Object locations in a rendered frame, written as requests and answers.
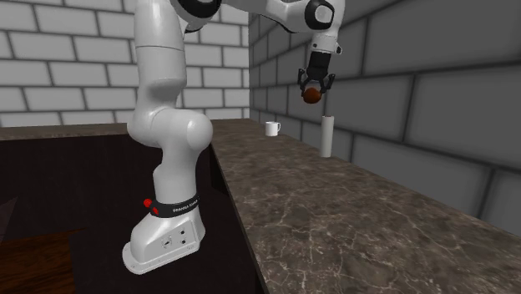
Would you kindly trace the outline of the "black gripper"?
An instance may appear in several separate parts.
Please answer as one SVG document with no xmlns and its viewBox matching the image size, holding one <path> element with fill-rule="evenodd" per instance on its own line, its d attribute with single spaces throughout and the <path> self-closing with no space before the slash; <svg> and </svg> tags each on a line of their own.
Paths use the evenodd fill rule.
<svg viewBox="0 0 521 294">
<path fill-rule="evenodd" d="M 306 69 L 298 69 L 297 83 L 301 90 L 301 97 L 306 92 L 306 86 L 310 80 L 319 81 L 320 93 L 325 94 L 333 85 L 336 75 L 328 74 L 330 54 L 312 51 Z"/>
</svg>

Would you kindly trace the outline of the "brown round ball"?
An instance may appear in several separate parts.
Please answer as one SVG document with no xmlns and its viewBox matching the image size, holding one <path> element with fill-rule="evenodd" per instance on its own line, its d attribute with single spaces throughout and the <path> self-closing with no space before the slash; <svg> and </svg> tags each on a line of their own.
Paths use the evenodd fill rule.
<svg viewBox="0 0 521 294">
<path fill-rule="evenodd" d="M 307 104 L 316 104 L 321 100 L 321 97 L 321 91 L 314 87 L 307 88 L 302 94 L 302 98 Z"/>
</svg>

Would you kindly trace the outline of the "white paper towel roll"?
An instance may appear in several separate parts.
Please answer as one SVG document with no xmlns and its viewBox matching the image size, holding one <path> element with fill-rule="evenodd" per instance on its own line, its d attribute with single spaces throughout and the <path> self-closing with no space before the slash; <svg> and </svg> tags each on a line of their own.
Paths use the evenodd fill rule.
<svg viewBox="0 0 521 294">
<path fill-rule="evenodd" d="M 321 118 L 321 147 L 320 157 L 331 157 L 334 132 L 334 117 L 327 115 Z"/>
</svg>

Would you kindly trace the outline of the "black robot stand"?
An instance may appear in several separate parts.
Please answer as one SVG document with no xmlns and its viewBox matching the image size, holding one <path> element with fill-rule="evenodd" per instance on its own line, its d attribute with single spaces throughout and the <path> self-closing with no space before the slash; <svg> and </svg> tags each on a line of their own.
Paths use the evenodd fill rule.
<svg viewBox="0 0 521 294">
<path fill-rule="evenodd" d="M 0 294 L 269 294 L 212 149 L 196 166 L 200 249 L 124 266 L 160 158 L 126 134 L 0 141 Z"/>
</svg>

